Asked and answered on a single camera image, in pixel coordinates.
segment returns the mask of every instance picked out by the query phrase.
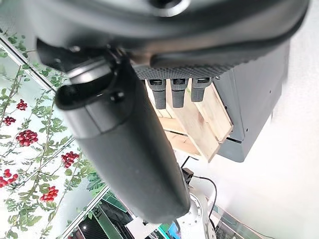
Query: wooden slat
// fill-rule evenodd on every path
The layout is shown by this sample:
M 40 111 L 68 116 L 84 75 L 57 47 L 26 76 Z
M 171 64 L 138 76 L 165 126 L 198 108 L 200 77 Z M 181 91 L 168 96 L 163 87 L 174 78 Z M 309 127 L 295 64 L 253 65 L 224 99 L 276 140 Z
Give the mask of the wooden slat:
M 208 123 L 191 101 L 190 94 L 185 93 L 184 107 L 173 108 L 170 84 L 166 87 L 166 107 L 174 112 L 189 139 L 198 152 L 210 161 L 219 149 L 219 143 Z
M 165 131 L 167 138 L 169 139 L 171 146 L 176 151 L 182 151 L 189 154 L 191 157 L 194 158 L 201 158 L 200 153 L 194 146 L 194 144 L 190 141 L 187 136 L 176 134 L 172 132 Z
M 185 130 L 182 126 L 180 126 L 180 123 L 177 121 L 177 119 L 159 118 L 159 121 L 164 130 L 186 134 Z
M 171 119 L 171 115 L 169 114 L 169 112 L 167 110 L 158 110 L 163 118 L 168 118 Z
M 221 100 L 221 98 L 220 98 L 220 96 L 219 96 L 219 93 L 218 93 L 216 87 L 214 86 L 214 84 L 211 84 L 210 86 L 213 88 L 214 93 L 215 93 L 216 97 L 218 98 L 218 101 L 220 102 L 220 105 L 222 106 L 222 109 L 223 109 L 223 111 L 224 111 L 224 113 L 225 113 L 225 115 L 226 115 L 226 117 L 227 117 L 229 123 L 233 126 L 233 123 L 232 123 L 232 121 L 231 121 L 231 119 L 230 119 L 230 117 L 229 117 L 229 115 L 228 115 L 227 110 L 226 110 L 225 107 L 224 107 L 224 104 L 223 104 L 223 102 L 222 102 L 222 100 Z
M 187 89 L 187 93 L 191 94 L 191 81 L 188 81 Z M 205 122 L 211 127 L 217 140 L 224 142 L 233 126 L 214 85 L 206 87 L 203 101 L 196 102 L 195 105 Z

